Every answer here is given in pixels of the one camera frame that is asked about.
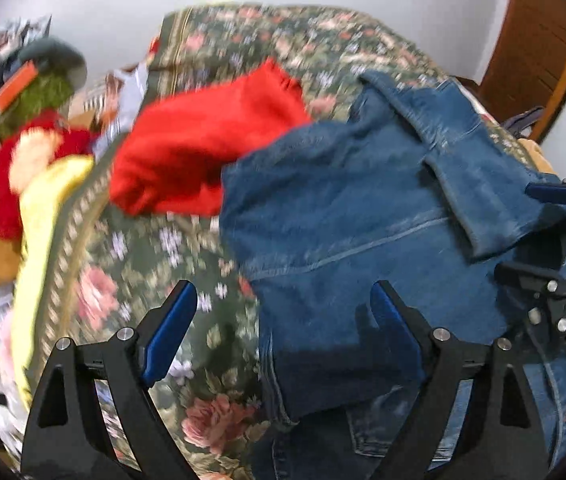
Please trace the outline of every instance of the red fabric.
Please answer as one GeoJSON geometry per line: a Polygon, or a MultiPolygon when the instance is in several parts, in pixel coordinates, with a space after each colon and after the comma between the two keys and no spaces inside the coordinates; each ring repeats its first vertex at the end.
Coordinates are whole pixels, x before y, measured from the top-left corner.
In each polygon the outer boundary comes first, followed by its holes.
{"type": "Polygon", "coordinates": [[[231,83],[158,101],[116,154],[110,199],[131,215],[216,215],[223,166],[309,121],[300,84],[271,59],[231,83]]]}
{"type": "Polygon", "coordinates": [[[63,136],[63,143],[54,153],[54,160],[67,155],[91,154],[90,145],[95,138],[87,130],[67,129],[66,121],[61,115],[54,110],[46,110],[25,124],[0,146],[0,238],[3,240],[20,238],[23,234],[18,195],[10,190],[10,165],[12,164],[12,151],[21,134],[30,128],[55,130],[63,136]]]}
{"type": "Polygon", "coordinates": [[[159,43],[159,37],[156,36],[152,42],[150,43],[150,49],[149,49],[149,53],[150,54],[156,54],[159,51],[159,47],[160,47],[160,43],[159,43]]]}

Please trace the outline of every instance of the blue gripper pad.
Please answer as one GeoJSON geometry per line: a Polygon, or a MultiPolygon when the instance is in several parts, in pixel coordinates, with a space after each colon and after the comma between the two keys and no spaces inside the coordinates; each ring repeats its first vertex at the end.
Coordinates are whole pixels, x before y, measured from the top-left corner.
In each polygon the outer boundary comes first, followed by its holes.
{"type": "Polygon", "coordinates": [[[427,375],[423,368],[420,345],[396,305],[379,283],[372,286],[369,301],[376,322],[386,333],[389,351],[396,359],[401,374],[408,381],[419,383],[425,381],[427,375]]]}
{"type": "Polygon", "coordinates": [[[525,194],[544,204],[566,205],[566,184],[535,184],[525,187],[525,194]]]}
{"type": "Polygon", "coordinates": [[[145,368],[141,379],[148,388],[167,375],[176,351],[196,313],[197,304],[196,288],[188,283],[175,299],[169,314],[165,316],[147,345],[145,368]]]}

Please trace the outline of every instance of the green floral fabric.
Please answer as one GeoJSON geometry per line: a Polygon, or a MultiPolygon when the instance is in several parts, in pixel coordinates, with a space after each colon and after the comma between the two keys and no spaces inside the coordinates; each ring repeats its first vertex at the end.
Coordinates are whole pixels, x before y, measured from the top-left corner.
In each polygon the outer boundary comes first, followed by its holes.
{"type": "MultiPolygon", "coordinates": [[[[346,120],[358,75],[437,86],[447,75],[414,44],[366,14],[335,7],[223,4],[166,16],[144,104],[235,78],[274,57],[300,79],[315,119],[346,120]]],[[[495,143],[527,153],[491,124],[495,143]]],[[[28,377],[34,387],[54,342],[103,341],[135,326],[177,280],[198,291],[198,311],[168,376],[151,390],[170,435],[204,480],[251,478],[248,455],[268,424],[258,419],[258,304],[218,236],[218,218],[131,218],[108,203],[109,147],[64,205],[50,250],[28,377]]],[[[104,383],[99,398],[117,456],[135,465],[104,383]]]]}

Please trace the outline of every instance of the red sweater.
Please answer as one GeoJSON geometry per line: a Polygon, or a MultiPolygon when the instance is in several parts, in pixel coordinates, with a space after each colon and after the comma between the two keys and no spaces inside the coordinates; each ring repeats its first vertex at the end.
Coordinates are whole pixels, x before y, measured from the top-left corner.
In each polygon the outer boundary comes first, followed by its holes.
{"type": "Polygon", "coordinates": [[[232,82],[155,102],[114,158],[111,201],[131,215],[217,215],[223,166],[309,121],[300,84],[271,59],[232,82]]]}

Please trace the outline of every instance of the jeans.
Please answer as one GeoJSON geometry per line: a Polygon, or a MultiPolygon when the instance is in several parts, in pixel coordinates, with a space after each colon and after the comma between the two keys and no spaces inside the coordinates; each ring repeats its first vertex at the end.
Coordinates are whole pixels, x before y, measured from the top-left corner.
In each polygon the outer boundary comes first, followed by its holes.
{"type": "MultiPolygon", "coordinates": [[[[530,308],[494,282],[498,262],[551,262],[566,275],[558,242],[535,235],[566,237],[566,206],[524,193],[556,177],[502,152],[452,81],[413,89],[376,72],[362,81],[347,123],[297,128],[223,171],[221,235],[261,302],[261,373],[276,428],[269,459],[255,461],[265,476],[259,463],[309,478],[320,445],[304,439],[326,428],[351,449],[339,448],[336,472],[350,461],[362,475],[358,457],[383,454],[400,429],[418,385],[406,383],[391,333],[370,309],[374,282],[388,280],[431,326],[488,344],[530,308]]],[[[525,335],[536,356],[525,370],[548,446],[566,449],[566,349],[552,353],[542,334],[525,335]]],[[[338,445],[332,438],[326,447],[338,445]]]]}

